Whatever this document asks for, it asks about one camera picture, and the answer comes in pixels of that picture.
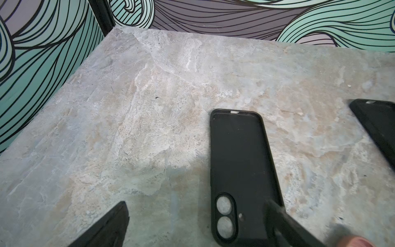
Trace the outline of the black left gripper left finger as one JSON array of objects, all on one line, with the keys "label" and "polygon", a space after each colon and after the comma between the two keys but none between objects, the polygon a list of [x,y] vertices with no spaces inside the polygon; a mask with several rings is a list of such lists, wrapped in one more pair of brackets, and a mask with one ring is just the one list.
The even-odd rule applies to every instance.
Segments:
[{"label": "black left gripper left finger", "polygon": [[120,201],[69,247],[121,247],[129,220],[127,204]]}]

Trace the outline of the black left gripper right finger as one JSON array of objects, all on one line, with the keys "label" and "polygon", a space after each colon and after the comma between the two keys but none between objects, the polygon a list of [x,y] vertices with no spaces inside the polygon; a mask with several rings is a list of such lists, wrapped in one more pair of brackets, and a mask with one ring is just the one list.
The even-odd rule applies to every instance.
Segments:
[{"label": "black left gripper right finger", "polygon": [[269,247],[323,247],[324,244],[272,200],[264,205],[264,225]]}]

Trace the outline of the black phone case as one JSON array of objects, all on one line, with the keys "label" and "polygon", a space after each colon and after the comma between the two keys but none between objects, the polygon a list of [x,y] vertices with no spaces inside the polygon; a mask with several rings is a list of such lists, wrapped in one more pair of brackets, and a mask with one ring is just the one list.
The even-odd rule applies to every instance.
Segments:
[{"label": "black phone case", "polygon": [[284,205],[262,117],[215,109],[210,115],[211,232],[223,247],[269,247],[265,202]]},{"label": "black phone case", "polygon": [[355,99],[349,108],[367,131],[392,169],[395,168],[395,103]]}]

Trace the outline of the pink phone case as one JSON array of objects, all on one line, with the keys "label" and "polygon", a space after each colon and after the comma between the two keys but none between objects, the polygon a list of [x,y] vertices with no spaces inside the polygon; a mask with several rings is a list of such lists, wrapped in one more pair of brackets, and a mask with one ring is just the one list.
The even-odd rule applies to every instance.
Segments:
[{"label": "pink phone case", "polygon": [[375,245],[366,238],[348,235],[341,238],[336,247],[375,247]]}]

